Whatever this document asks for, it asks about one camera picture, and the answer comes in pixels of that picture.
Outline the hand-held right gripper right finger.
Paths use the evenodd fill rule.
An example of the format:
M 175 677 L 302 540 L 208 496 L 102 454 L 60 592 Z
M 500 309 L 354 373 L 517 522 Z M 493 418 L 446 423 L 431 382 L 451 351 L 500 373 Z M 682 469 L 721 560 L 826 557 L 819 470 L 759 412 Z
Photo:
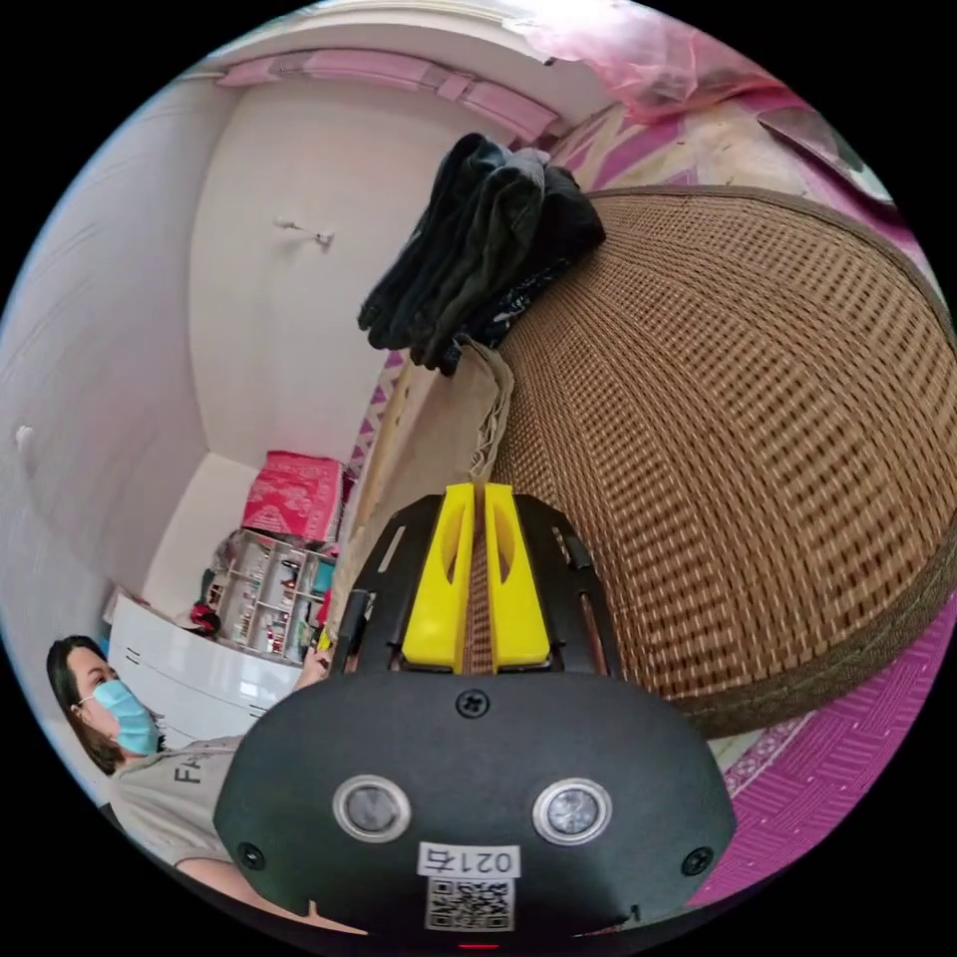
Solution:
M 492 667 L 544 667 L 550 643 L 512 488 L 488 483 L 483 509 Z

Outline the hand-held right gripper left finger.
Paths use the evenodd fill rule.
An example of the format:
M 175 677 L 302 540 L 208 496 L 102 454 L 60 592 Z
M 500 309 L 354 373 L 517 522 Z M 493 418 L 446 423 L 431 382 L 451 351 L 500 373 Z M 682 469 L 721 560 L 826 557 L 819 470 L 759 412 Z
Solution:
M 409 670 L 461 670 L 476 524 L 476 495 L 449 485 L 438 502 L 402 643 Z

